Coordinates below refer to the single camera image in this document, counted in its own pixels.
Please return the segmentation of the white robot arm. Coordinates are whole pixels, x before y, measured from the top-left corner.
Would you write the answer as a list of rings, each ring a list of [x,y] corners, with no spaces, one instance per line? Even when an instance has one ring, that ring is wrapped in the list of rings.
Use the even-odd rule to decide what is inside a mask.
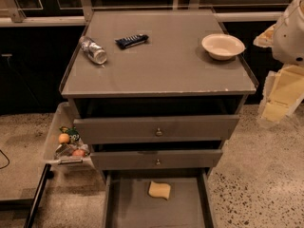
[[[261,118],[278,123],[291,115],[304,94],[304,0],[294,0],[276,23],[256,37],[254,45],[270,48],[283,64],[263,100]]]

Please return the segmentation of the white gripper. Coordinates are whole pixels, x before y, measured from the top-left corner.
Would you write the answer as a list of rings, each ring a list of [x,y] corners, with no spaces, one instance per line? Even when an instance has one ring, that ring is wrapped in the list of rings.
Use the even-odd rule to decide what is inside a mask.
[[[260,48],[273,46],[275,26],[259,34],[253,44]],[[258,114],[269,122],[280,122],[291,116],[304,99],[304,67],[284,65],[278,72],[270,71],[263,87]]]

